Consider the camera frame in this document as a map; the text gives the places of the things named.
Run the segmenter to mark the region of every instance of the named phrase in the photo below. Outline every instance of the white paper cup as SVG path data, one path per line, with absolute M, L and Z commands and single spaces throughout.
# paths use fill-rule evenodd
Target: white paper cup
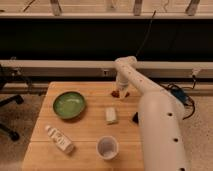
M 111 160 L 118 154 L 118 142 L 112 136 L 103 136 L 98 140 L 96 150 L 102 159 Z

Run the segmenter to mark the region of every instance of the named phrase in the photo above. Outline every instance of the black wall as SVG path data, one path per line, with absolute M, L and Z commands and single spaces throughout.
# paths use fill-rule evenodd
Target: black wall
M 135 55 L 149 22 L 0 19 L 0 59 L 114 60 Z M 138 59 L 213 61 L 213 20 L 154 20 Z

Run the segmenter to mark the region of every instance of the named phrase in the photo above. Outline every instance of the wooden table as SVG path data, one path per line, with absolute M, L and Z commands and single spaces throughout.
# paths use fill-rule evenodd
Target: wooden table
M 23 171 L 143 171 L 142 150 L 138 125 L 132 122 L 140 94 L 129 88 L 124 100 L 110 93 L 115 82 L 52 82 L 49 85 L 31 141 L 22 165 Z M 87 108 L 73 121 L 59 119 L 53 111 L 53 101 L 61 93 L 78 91 L 86 99 Z M 107 125 L 105 108 L 115 107 L 119 122 Z M 45 126 L 58 128 L 75 144 L 66 155 L 47 136 Z M 112 161 L 102 160 L 96 153 L 96 142 L 104 135 L 112 135 L 119 142 L 119 154 Z

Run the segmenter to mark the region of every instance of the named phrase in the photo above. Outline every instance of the small white block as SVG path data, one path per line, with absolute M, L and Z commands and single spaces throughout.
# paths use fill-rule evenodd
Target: small white block
M 107 124 L 113 124 L 118 122 L 114 107 L 106 108 L 106 121 L 107 121 Z

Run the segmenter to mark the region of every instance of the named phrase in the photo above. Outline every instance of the black chair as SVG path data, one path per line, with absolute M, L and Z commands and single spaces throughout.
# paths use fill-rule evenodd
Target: black chair
M 20 95 L 15 95 L 12 96 L 10 98 L 4 99 L 2 101 L 0 101 L 0 107 L 15 101 L 17 104 L 22 104 L 24 102 L 23 98 Z M 11 129 L 9 129 L 8 127 L 6 127 L 5 125 L 0 123 L 0 129 L 5 132 L 6 134 L 9 135 L 10 139 L 12 141 L 17 141 L 19 140 L 19 134 Z

